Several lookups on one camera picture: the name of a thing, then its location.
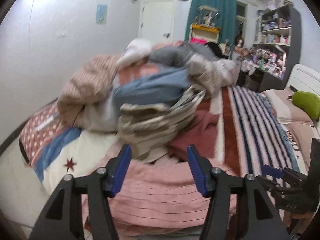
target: door handle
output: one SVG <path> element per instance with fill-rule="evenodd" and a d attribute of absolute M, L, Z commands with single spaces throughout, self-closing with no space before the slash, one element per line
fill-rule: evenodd
<path fill-rule="evenodd" d="M 167 39 L 170 37 L 170 33 L 164 33 L 163 35 L 162 35 L 162 37 L 167 37 Z"/>

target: hand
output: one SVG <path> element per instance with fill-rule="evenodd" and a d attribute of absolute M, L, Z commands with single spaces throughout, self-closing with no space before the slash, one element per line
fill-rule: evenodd
<path fill-rule="evenodd" d="M 295 213 L 291 213 L 289 211 L 285 211 L 284 216 L 283 216 L 283 223 L 287 227 L 289 227 L 291 225 L 292 219 L 304 218 L 305 219 L 304 222 L 302 223 L 302 225 L 299 227 L 299 229 L 297 231 L 298 234 L 302 234 L 304 232 L 304 230 L 306 230 L 306 228 L 308 227 L 310 222 L 312 221 L 314 215 L 315 215 L 314 212 L 308 212 L 308 213 L 301 215 L 301 214 L 295 214 Z"/>

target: white floor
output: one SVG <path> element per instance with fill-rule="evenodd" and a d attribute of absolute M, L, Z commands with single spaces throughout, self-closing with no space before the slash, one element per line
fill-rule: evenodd
<path fill-rule="evenodd" d="M 30 167 L 25 167 L 18 140 L 15 140 L 0 157 L 0 209 L 4 215 L 21 226 L 29 237 L 48 193 Z M 85 239 L 92 236 L 84 231 Z"/>

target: wall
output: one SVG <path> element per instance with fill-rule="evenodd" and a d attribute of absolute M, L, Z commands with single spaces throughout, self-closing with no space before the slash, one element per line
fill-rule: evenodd
<path fill-rule="evenodd" d="M 244 39 L 245 39 L 245 46 L 251 46 L 254 40 L 256 11 L 260 8 L 257 6 L 261 4 L 256 0 L 240 0 L 240 1 L 248 4 L 247 26 L 246 26 Z M 191 2 L 192 0 L 189 0 L 189 1 L 175 0 L 173 41 L 184 40 L 185 32 L 186 32 L 186 23 L 188 20 Z"/>
<path fill-rule="evenodd" d="M 303 0 L 289 0 L 301 14 L 301 57 L 300 63 L 320 72 L 320 27 Z"/>
<path fill-rule="evenodd" d="M 95 24 L 98 4 L 108 4 L 106 25 Z M 132 0 L 17 0 L 0 25 L 0 143 L 90 57 L 120 53 L 138 24 Z"/>

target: teal curtain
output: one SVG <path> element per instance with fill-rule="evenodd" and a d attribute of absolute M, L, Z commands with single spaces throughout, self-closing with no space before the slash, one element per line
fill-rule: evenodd
<path fill-rule="evenodd" d="M 218 17 L 215 20 L 216 26 L 221 27 L 219 42 L 229 40 L 229 44 L 232 45 L 231 51 L 233 51 L 233 44 L 236 35 L 236 11 L 237 0 L 192 0 L 189 17 L 186 28 L 185 41 L 189 40 L 190 25 L 198 15 L 198 7 L 201 5 L 208 5 L 218 9 Z"/>

